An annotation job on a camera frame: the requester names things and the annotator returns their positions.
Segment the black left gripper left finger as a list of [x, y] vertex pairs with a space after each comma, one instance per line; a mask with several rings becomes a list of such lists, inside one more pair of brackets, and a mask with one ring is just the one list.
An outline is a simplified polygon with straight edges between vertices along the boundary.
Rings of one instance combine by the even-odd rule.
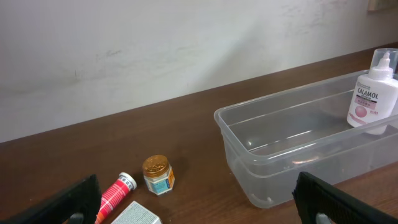
[[100, 210], [101, 196], [98, 178], [93, 174], [47, 200], [8, 219], [1, 220], [1, 224], [94, 224]]

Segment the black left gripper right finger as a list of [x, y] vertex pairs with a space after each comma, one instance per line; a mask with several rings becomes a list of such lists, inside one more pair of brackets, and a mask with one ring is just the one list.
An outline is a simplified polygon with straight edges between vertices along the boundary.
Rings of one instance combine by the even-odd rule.
[[329, 183], [300, 172], [292, 192], [302, 223], [397, 224], [397, 219]]

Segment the white calamine lotion bottle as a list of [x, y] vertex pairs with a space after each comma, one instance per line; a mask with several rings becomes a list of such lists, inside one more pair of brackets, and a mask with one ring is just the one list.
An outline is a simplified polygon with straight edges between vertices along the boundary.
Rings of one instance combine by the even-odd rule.
[[397, 49], [374, 51], [370, 69], [356, 81], [347, 122], [358, 127], [389, 117], [397, 101]]

